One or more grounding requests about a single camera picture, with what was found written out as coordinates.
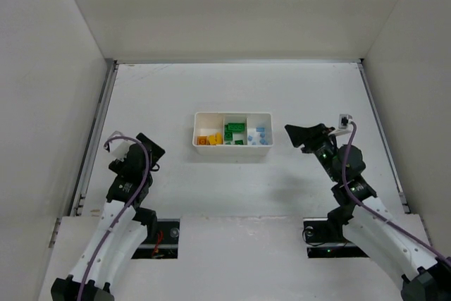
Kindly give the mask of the green lego plate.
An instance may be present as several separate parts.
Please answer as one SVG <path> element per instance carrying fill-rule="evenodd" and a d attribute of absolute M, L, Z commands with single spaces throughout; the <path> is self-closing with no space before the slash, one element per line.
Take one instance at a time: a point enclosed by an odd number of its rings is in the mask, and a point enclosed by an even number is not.
<path fill-rule="evenodd" d="M 225 142 L 225 145 L 244 145 L 244 141 L 243 140 L 229 141 Z"/>

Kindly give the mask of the green lego brick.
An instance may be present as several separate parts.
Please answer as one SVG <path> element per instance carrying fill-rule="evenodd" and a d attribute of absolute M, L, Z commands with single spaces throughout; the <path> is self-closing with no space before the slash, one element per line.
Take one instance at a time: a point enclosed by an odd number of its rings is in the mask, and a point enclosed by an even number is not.
<path fill-rule="evenodd" d="M 224 132 L 224 140 L 229 141 L 233 139 L 233 133 L 232 132 Z"/>
<path fill-rule="evenodd" d="M 227 131 L 232 133 L 242 133 L 246 129 L 246 125 L 244 123 L 229 123 L 227 124 Z"/>

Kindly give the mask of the yellow striped lego brick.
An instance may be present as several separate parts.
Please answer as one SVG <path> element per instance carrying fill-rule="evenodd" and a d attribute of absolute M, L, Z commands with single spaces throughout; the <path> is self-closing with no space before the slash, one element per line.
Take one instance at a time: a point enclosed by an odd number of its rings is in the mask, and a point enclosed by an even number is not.
<path fill-rule="evenodd" d="M 208 137 L 207 136 L 199 136 L 197 138 L 197 144 L 199 146 L 208 145 Z"/>

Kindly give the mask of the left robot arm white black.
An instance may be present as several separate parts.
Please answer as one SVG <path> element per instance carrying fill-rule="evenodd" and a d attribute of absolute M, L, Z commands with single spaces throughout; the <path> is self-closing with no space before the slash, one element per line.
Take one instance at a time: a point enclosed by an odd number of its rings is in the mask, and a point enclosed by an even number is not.
<path fill-rule="evenodd" d="M 56 278 L 52 300 L 113 300 L 113 288 L 137 248 L 156 234 L 156 212 L 142 207 L 166 153 L 145 134 L 114 133 L 104 149 L 115 173 L 96 230 L 66 278 Z"/>

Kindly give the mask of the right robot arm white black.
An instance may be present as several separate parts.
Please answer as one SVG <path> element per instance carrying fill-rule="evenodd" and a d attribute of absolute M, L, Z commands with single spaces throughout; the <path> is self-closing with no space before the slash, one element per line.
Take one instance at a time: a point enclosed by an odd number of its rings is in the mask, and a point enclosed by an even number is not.
<path fill-rule="evenodd" d="M 313 154 L 334 182 L 338 207 L 327 215 L 332 235 L 362 250 L 398 287 L 403 300 L 449 300 L 450 258 L 401 227 L 364 180 L 362 151 L 353 144 L 356 123 L 339 128 L 285 125 L 292 146 Z"/>

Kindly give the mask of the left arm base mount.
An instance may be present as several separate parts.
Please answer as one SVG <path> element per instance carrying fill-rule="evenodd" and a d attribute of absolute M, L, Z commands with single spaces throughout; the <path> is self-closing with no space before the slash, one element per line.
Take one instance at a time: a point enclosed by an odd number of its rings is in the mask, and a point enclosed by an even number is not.
<path fill-rule="evenodd" d="M 139 208 L 133 219 L 147 227 L 147 237 L 132 259 L 177 259 L 180 219 L 159 219 L 151 209 Z"/>

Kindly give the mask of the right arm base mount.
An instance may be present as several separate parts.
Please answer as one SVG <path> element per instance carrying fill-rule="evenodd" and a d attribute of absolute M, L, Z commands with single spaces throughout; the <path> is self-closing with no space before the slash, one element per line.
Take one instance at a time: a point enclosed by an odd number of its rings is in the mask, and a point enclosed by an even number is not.
<path fill-rule="evenodd" d="M 302 239 L 307 246 L 309 259 L 368 258 L 369 256 L 344 235 L 352 212 L 341 207 L 326 217 L 302 219 Z"/>

